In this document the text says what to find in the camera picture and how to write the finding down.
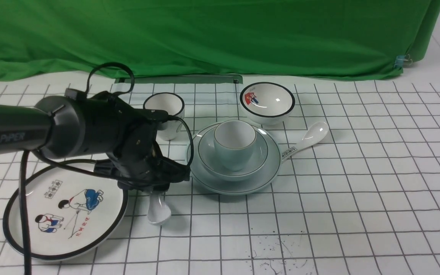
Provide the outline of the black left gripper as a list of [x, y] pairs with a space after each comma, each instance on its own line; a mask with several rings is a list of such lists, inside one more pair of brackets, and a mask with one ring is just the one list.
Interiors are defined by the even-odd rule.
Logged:
[[167, 122], [180, 123], [190, 134], [183, 118], [166, 111], [135, 111], [123, 138], [107, 153], [108, 159], [96, 161], [96, 176], [117, 180], [125, 190], [152, 187], [166, 191], [171, 183], [188, 180], [191, 163], [181, 164], [165, 157], [157, 143], [159, 127]]

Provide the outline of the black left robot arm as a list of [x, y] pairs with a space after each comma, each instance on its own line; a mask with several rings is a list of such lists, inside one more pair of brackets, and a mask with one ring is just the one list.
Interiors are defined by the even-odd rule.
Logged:
[[166, 191], [190, 178], [190, 166], [165, 157], [158, 145], [159, 126], [184, 120], [162, 110], [133, 108], [119, 93], [87, 98], [67, 89], [33, 108], [0, 105], [0, 154], [32, 152], [64, 170], [116, 180], [125, 190]]

